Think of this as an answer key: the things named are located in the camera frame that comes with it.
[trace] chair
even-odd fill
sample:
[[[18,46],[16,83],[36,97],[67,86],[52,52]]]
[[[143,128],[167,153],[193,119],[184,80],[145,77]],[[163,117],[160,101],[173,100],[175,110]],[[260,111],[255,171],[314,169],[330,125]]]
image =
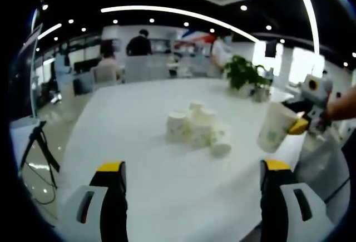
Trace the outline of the chair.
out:
[[[117,85],[116,67],[114,65],[100,65],[91,68],[93,92],[100,87]]]

